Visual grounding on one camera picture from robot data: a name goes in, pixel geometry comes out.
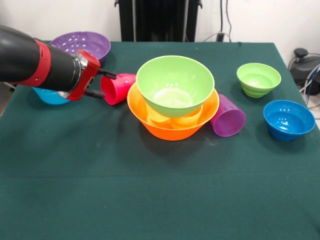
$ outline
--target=purple bowl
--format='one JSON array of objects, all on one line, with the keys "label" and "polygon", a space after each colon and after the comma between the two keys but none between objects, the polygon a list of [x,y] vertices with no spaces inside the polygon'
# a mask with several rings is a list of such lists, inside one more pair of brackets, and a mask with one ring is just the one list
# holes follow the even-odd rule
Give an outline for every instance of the purple bowl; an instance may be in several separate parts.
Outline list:
[{"label": "purple bowl", "polygon": [[92,31],[70,32],[58,36],[50,44],[71,55],[75,55],[78,50],[85,50],[95,56],[101,64],[105,62],[111,48],[111,43],[105,36]]}]

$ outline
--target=black stand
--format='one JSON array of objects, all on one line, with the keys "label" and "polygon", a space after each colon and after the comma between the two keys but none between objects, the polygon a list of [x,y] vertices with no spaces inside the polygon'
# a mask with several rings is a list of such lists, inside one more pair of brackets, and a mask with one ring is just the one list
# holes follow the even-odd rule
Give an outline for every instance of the black stand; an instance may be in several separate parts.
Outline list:
[{"label": "black stand", "polygon": [[123,42],[194,42],[200,0],[116,0]]}]

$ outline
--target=white wall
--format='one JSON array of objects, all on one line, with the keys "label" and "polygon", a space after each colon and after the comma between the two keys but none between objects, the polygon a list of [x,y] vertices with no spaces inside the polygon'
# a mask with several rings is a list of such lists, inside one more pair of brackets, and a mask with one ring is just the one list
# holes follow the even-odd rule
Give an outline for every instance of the white wall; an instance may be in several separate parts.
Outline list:
[{"label": "white wall", "polygon": [[[196,31],[199,42],[220,30],[220,0],[202,2]],[[319,0],[229,0],[231,39],[274,42],[286,63],[296,47],[320,53],[319,9]],[[224,20],[223,30],[228,32],[226,16]],[[44,40],[84,30],[121,40],[114,0],[0,0],[0,23]]]},{"label": "white wall", "polygon": [[[220,0],[202,2],[196,41],[220,31]],[[319,0],[229,0],[231,39],[233,42],[273,42],[286,63],[297,47],[320,53],[319,10]],[[223,31],[229,32],[225,14]]]}]

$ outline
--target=electrical outlet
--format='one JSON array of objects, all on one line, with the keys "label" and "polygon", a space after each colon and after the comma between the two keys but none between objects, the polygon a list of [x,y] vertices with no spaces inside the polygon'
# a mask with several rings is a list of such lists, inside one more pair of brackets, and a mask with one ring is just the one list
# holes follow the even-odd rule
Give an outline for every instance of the electrical outlet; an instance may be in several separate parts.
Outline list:
[{"label": "electrical outlet", "polygon": [[225,38],[225,34],[224,33],[219,33],[217,36],[216,36],[216,42],[223,42],[224,41],[224,38]]}]

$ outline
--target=bowl rim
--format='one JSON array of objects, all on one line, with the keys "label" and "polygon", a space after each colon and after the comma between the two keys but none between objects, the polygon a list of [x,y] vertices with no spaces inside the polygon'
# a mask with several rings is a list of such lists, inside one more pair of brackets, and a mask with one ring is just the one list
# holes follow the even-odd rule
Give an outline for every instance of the bowl rim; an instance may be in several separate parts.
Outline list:
[{"label": "bowl rim", "polygon": [[105,54],[102,57],[100,57],[99,60],[103,59],[109,53],[109,51],[111,49],[111,41],[105,35],[103,35],[103,34],[101,34],[99,32],[96,32],[96,31],[71,31],[71,32],[66,32],[66,33],[64,33],[64,34],[62,34],[60,36],[55,37],[53,40],[50,41],[49,44],[52,45],[53,42],[56,41],[57,39],[62,38],[62,37],[66,36],[66,35],[69,35],[69,34],[76,34],[76,33],[90,33],[90,34],[100,35],[101,37],[103,37],[109,43],[109,48],[105,48],[105,50],[106,50]]},{"label": "bowl rim", "polygon": [[[181,59],[188,59],[188,60],[191,60],[191,61],[193,61],[193,62],[196,62],[197,64],[201,65],[202,67],[204,67],[204,68],[209,72],[210,76],[212,77],[213,84],[212,84],[212,89],[211,89],[211,91],[210,91],[210,94],[208,94],[208,96],[207,96],[205,99],[203,99],[202,101],[198,101],[197,103],[193,103],[191,106],[186,106],[186,107],[170,107],[170,106],[160,105],[160,104],[154,102],[153,100],[151,100],[149,97],[146,97],[146,96],[143,94],[143,92],[141,91],[141,89],[140,89],[140,87],[139,87],[139,73],[140,73],[141,69],[142,69],[146,64],[148,64],[148,63],[150,63],[150,62],[152,62],[152,61],[155,61],[156,59],[172,58],[172,57],[178,57],[178,58],[181,58]],[[201,63],[201,62],[199,62],[199,61],[197,61],[197,60],[195,60],[195,59],[193,59],[193,58],[191,58],[191,57],[182,56],[182,55],[163,55],[163,56],[157,56],[157,57],[154,57],[154,58],[152,58],[152,59],[149,59],[148,61],[146,61],[144,64],[142,64],[142,65],[139,67],[139,69],[138,69],[138,71],[137,71],[137,73],[136,73],[136,81],[135,81],[135,82],[137,83],[137,87],[138,87],[138,89],[139,89],[139,92],[141,93],[141,95],[142,95],[145,99],[147,99],[148,101],[150,101],[151,103],[153,103],[153,104],[155,104],[155,105],[158,105],[158,106],[160,106],[160,107],[162,107],[162,108],[167,108],[167,109],[188,109],[188,108],[192,108],[192,107],[195,107],[195,106],[197,106],[197,105],[203,104],[203,103],[204,103],[205,101],[207,101],[208,98],[212,95],[212,93],[213,93],[214,90],[215,90],[215,85],[216,85],[215,77],[214,77],[214,75],[212,74],[212,72],[209,70],[208,67],[206,67],[203,63]]]},{"label": "bowl rim", "polygon": [[[134,89],[135,86],[138,87],[137,82],[135,82],[135,83],[130,87],[129,92],[128,92],[128,95],[127,95],[127,99],[129,98],[130,93],[131,93],[131,91]],[[165,131],[185,131],[185,130],[190,130],[190,129],[195,129],[195,128],[198,128],[198,127],[202,127],[204,124],[206,124],[207,122],[209,122],[209,121],[214,117],[214,115],[216,115],[216,113],[218,112],[218,109],[219,109],[219,105],[220,105],[220,98],[219,98],[218,92],[217,92],[217,90],[216,90],[215,88],[213,89],[213,92],[212,92],[212,94],[211,94],[209,97],[211,97],[213,94],[215,95],[215,98],[216,98],[216,100],[217,100],[217,107],[216,107],[216,109],[213,111],[212,116],[210,116],[210,117],[208,118],[208,120],[206,120],[206,121],[204,121],[204,122],[201,122],[201,123],[198,123],[197,125],[189,126],[189,127],[186,127],[186,128],[180,128],[180,129],[166,128],[166,127],[161,127],[161,126],[152,126],[152,125],[150,125],[147,121],[145,121],[145,120],[143,120],[143,119],[141,119],[140,117],[137,116],[137,114],[132,110],[132,108],[131,108],[128,100],[127,100],[127,105],[128,105],[128,107],[129,107],[130,111],[132,112],[132,114],[133,114],[141,123],[143,123],[143,124],[146,124],[146,125],[148,125],[148,126],[150,126],[150,127],[153,127],[153,128],[165,130]]]},{"label": "bowl rim", "polygon": [[[244,67],[248,66],[248,65],[261,65],[261,66],[265,66],[265,67],[267,67],[267,68],[272,69],[272,70],[275,71],[276,74],[279,76],[279,81],[278,81],[278,83],[275,84],[275,85],[273,85],[273,86],[271,86],[271,87],[258,87],[258,86],[252,86],[252,85],[249,85],[249,84],[245,83],[245,82],[239,77],[239,70],[240,70],[241,68],[244,68]],[[239,79],[239,81],[241,82],[241,84],[243,84],[243,85],[245,85],[245,86],[249,86],[249,87],[251,87],[251,88],[255,88],[255,89],[259,89],[259,90],[266,90],[266,91],[272,90],[272,89],[276,88],[276,87],[282,82],[282,76],[281,76],[280,72],[279,72],[277,69],[275,69],[274,67],[272,67],[272,66],[270,66],[270,65],[261,63],[261,62],[248,62],[248,63],[242,64],[242,65],[239,66],[238,69],[236,70],[236,76],[237,76],[237,78]]]},{"label": "bowl rim", "polygon": [[59,95],[58,91],[45,89],[45,88],[41,88],[41,87],[36,87],[36,86],[33,86],[32,88],[37,94],[41,93],[43,95],[56,95],[56,94]]},{"label": "bowl rim", "polygon": [[[287,131],[284,131],[284,130],[281,130],[281,129],[279,129],[279,128],[274,127],[274,125],[271,124],[270,121],[269,121],[269,120],[267,119],[267,117],[266,117],[266,108],[267,108],[270,104],[276,103],[276,102],[291,103],[291,104],[294,104],[294,105],[296,105],[296,106],[304,109],[305,111],[309,112],[309,113],[311,114],[311,116],[312,116],[312,119],[313,119],[312,127],[311,127],[310,129],[306,130],[306,131],[298,132],[298,133],[287,132]],[[263,108],[263,117],[264,117],[264,120],[267,122],[267,124],[268,124],[269,126],[271,126],[272,128],[276,129],[277,131],[279,131],[279,132],[281,132],[281,133],[285,133],[285,134],[291,135],[291,136],[307,134],[307,133],[311,132],[311,131],[315,128],[315,126],[316,126],[316,118],[315,118],[315,116],[312,114],[312,112],[311,112],[308,108],[306,108],[305,106],[303,106],[303,105],[300,104],[300,103],[297,103],[297,102],[291,101],[291,100],[286,100],[286,99],[278,99],[278,100],[274,100],[274,101],[271,101],[271,102],[269,102],[268,104],[266,104],[266,105],[264,106],[264,108]]]},{"label": "bowl rim", "polygon": [[200,114],[201,116],[201,113],[202,113],[202,110],[204,109],[204,105],[202,104],[201,106],[197,107],[193,112],[190,112],[189,114],[192,114],[194,113],[195,111],[199,111],[197,112],[196,114],[192,115],[192,116],[187,116],[187,115],[184,115],[184,116],[180,116],[180,117],[170,117],[171,119],[175,119],[175,120],[178,120],[178,119],[183,119],[183,120],[188,120],[188,119],[192,119],[194,118],[196,115]]}]

